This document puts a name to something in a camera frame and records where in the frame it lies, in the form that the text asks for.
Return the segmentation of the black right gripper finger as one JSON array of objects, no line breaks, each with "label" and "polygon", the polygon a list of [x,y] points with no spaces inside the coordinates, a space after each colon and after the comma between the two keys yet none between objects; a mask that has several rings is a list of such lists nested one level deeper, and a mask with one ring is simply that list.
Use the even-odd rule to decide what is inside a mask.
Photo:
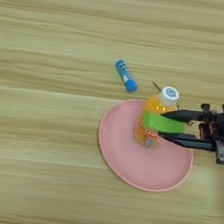
[{"label": "black right gripper finger", "polygon": [[185,148],[199,149],[211,151],[213,149],[212,142],[207,140],[200,140],[195,136],[179,134],[179,133],[160,133],[160,136],[165,140],[171,141],[174,144],[178,144],[178,146],[182,146]]},{"label": "black right gripper finger", "polygon": [[202,111],[188,110],[188,109],[178,109],[176,111],[162,113],[162,116],[179,122],[190,122],[192,120],[199,121],[203,119],[204,113]]}]

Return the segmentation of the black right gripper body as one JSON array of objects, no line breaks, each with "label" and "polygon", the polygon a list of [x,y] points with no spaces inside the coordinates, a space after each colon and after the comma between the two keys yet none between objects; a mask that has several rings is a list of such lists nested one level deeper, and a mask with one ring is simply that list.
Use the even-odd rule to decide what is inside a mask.
[{"label": "black right gripper body", "polygon": [[212,142],[216,162],[224,165],[224,105],[221,113],[211,110],[208,103],[201,104],[200,108],[204,113],[203,120],[199,124],[200,137],[202,140]]}]

